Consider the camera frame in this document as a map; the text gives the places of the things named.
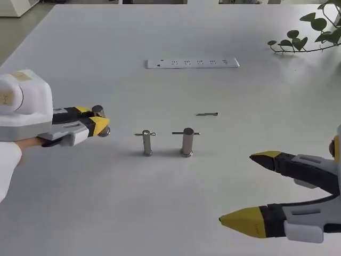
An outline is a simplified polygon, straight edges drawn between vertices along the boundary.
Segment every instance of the plant stem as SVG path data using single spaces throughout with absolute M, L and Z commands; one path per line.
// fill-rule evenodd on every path
M 340 9 L 339 9 L 335 4 L 334 4 L 334 6 L 335 6 L 337 12 L 339 13 L 339 19 L 341 19 L 341 12 L 340 12 Z
M 319 48 L 319 49 L 314 49 L 314 50 L 305 50 L 305 52 L 316 52 L 316 51 L 321 51 L 321 50 L 325 50 L 325 49 L 328 49 L 328 48 L 332 48 L 332 47 L 335 47 L 335 46 L 339 46 L 339 45 L 341 45 L 341 43 L 339 43 L 339 44 L 335 44 L 335 45 L 331 45 L 331 46 L 328 46 L 328 47 L 325 47 L 325 48 Z M 284 49 L 283 49 L 283 51 L 274 51 L 275 53 L 278 53 L 278 52 L 296 52 L 296 51 L 285 51 Z
M 329 20 L 330 23 L 332 23 L 332 25 L 334 26 L 334 28 L 337 28 L 336 25 L 327 17 L 327 15 L 324 13 L 324 8 L 322 9 L 322 13 L 323 15 L 327 18 L 327 20 Z

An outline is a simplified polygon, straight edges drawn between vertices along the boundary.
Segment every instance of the yellow label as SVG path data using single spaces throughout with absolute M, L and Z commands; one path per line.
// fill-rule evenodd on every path
M 0 105 L 13 105 L 13 91 L 12 90 L 1 90 L 0 89 Z
M 18 81 L 25 82 L 25 81 L 30 81 L 32 78 L 30 78 L 28 75 L 26 75 L 24 72 L 14 72 L 11 73 L 12 76 L 14 76 Z

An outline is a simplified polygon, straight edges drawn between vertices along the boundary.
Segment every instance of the floor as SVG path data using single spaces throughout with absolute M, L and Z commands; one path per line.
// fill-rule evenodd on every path
M 282 4 L 319 4 L 324 0 L 282 0 Z M 135 3 L 172 3 L 180 4 L 183 0 L 134 0 Z M 117 4 L 117 1 L 108 0 L 71 0 L 69 4 Z M 21 18 L 0 17 L 0 65 L 21 44 L 25 37 L 53 8 L 53 4 L 39 3 Z

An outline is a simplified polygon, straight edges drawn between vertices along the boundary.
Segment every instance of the green leaf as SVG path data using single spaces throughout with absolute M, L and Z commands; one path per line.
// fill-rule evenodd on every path
M 326 32 L 322 33 L 321 35 L 319 35 L 318 38 L 316 38 L 315 43 L 316 42 L 323 42 L 325 40 L 328 40 L 330 35 L 331 35 L 330 31 L 326 31 Z
M 291 42 L 289 40 L 282 40 L 278 45 L 280 46 L 292 46 Z
M 274 45 L 275 43 L 277 43 L 277 41 L 275 41 L 275 40 L 271 40 L 271 41 L 268 41 L 268 43 L 267 43 L 267 44 L 268 44 L 269 46 L 271 46 L 271 45 Z
M 315 19 L 315 12 L 309 13 L 306 16 L 303 16 L 302 18 L 300 18 L 300 21 L 308 21 L 308 22 L 312 22 Z
M 321 4 L 319 7 L 318 7 L 318 10 L 323 10 L 324 7 L 326 6 L 326 4 L 330 4 L 330 3 L 333 3 L 334 0 L 328 0 L 326 1 L 325 3 Z
M 311 27 L 316 30 L 316 31 L 322 31 L 326 28 L 327 26 L 327 21 L 324 18 L 318 18 L 318 19 L 314 19 L 311 23 L 310 23 Z
M 341 19 L 338 20 L 336 27 L 340 27 L 341 26 Z
M 287 36 L 290 38 L 290 39 L 294 39 L 298 36 L 299 32 L 298 30 L 290 30 L 289 32 L 287 32 Z
M 326 6 L 326 4 L 321 4 L 321 5 L 318 7 L 318 10 L 323 10 L 325 6 Z
M 334 30 L 334 32 L 331 35 L 329 35 L 327 40 L 333 44 L 337 44 L 340 40 L 340 37 L 341 37 L 341 28 L 338 28 Z
M 308 38 L 304 37 L 302 40 L 298 38 L 293 39 L 293 46 L 298 49 L 299 51 L 303 49 L 303 47 L 306 45 L 308 42 Z
M 341 7 L 341 0 L 332 0 L 333 4 L 335 4 L 337 7 Z

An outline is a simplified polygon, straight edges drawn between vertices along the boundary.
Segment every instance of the person's hand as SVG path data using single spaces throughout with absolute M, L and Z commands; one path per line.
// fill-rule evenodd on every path
M 30 138 L 26 140 L 19 140 L 15 142 L 15 144 L 17 144 L 19 148 L 21 149 L 21 152 L 23 152 L 23 150 L 28 147 L 41 146 L 43 143 L 44 143 L 44 140 L 38 137 Z

